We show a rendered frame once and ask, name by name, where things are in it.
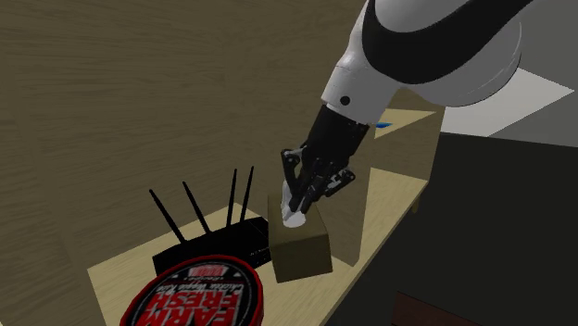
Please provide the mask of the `tall tan box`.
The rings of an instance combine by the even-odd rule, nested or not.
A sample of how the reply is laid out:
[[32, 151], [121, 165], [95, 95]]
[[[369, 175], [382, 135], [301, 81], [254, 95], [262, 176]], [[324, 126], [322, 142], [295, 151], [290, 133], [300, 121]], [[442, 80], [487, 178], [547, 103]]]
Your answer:
[[366, 262], [409, 211], [430, 179], [445, 109], [408, 89], [394, 95], [350, 159], [356, 179], [318, 203], [332, 255], [349, 266]]

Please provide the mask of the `small white bottle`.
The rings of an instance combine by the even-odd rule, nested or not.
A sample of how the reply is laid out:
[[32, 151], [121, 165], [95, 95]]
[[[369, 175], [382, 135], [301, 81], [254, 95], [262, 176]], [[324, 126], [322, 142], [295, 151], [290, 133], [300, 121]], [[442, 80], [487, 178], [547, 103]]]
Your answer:
[[301, 212], [302, 203], [299, 204], [295, 212], [291, 210], [289, 207], [291, 198], [292, 195], [287, 181], [284, 181], [281, 202], [282, 222], [287, 228], [298, 228], [306, 222], [306, 215]]

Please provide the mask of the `red round lettered tray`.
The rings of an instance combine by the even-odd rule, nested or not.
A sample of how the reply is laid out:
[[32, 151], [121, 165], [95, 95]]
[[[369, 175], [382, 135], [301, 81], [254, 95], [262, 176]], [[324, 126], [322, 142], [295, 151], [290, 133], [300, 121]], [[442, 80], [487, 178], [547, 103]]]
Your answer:
[[261, 326], [263, 285], [245, 261], [225, 255], [195, 257], [150, 281], [119, 326]]

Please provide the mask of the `brown cardboard box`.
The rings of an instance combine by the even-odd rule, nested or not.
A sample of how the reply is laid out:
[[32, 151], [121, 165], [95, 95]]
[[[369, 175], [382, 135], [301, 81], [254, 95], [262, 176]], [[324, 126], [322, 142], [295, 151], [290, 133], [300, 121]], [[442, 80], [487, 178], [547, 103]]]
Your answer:
[[282, 194], [268, 195], [269, 249], [277, 282], [290, 282], [333, 271], [330, 239], [316, 205], [304, 224], [283, 224]]

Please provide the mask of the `black router with antennas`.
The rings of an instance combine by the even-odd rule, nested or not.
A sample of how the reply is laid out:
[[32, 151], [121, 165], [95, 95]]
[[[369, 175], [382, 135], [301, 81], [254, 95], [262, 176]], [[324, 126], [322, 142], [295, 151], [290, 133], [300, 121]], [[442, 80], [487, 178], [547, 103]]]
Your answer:
[[236, 175], [237, 169], [234, 170], [232, 176], [226, 223], [223, 228], [218, 230], [211, 230], [209, 228], [207, 221], [200, 210], [200, 207], [196, 203], [195, 197], [190, 191], [187, 183], [182, 183], [187, 197], [197, 215], [197, 219], [204, 231], [203, 234], [192, 239], [184, 238], [182, 232], [170, 216], [170, 213], [165, 209], [160, 199], [152, 189], [149, 190], [150, 195], [162, 213], [165, 221], [168, 223], [172, 232], [179, 241], [176, 245], [152, 256], [157, 276], [185, 260], [208, 255], [237, 257], [246, 262], [253, 269], [271, 261], [269, 250], [269, 223], [266, 219], [260, 216], [252, 219], [247, 219], [245, 217], [251, 192], [254, 167], [251, 167], [248, 175], [240, 218], [236, 223], [232, 222]]

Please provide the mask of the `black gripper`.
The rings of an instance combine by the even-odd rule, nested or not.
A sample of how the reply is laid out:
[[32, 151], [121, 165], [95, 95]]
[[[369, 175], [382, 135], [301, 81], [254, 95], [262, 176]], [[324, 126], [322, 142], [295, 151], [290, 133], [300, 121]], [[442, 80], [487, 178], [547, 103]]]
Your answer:
[[[290, 191], [288, 206], [291, 212], [306, 214], [322, 196], [331, 197], [356, 179], [347, 166], [369, 128], [369, 125], [342, 116], [326, 105], [320, 107], [303, 145], [281, 152], [284, 180]], [[295, 193], [300, 191], [295, 167], [301, 158], [300, 181], [303, 182], [306, 177], [313, 180], [307, 191], [294, 199]]]

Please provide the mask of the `light wooden desk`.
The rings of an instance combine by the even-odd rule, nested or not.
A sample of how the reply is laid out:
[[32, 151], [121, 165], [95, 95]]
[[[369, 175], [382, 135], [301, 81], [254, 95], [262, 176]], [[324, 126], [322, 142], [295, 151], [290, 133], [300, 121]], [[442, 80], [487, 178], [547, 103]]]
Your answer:
[[[323, 326], [426, 184], [371, 170], [359, 260], [353, 267], [334, 257], [331, 273], [282, 283], [276, 282], [270, 263], [257, 268], [264, 287], [262, 326]], [[88, 269], [107, 326], [119, 326], [132, 299], [156, 276], [152, 256], [177, 243], [176, 236], [166, 232]]]

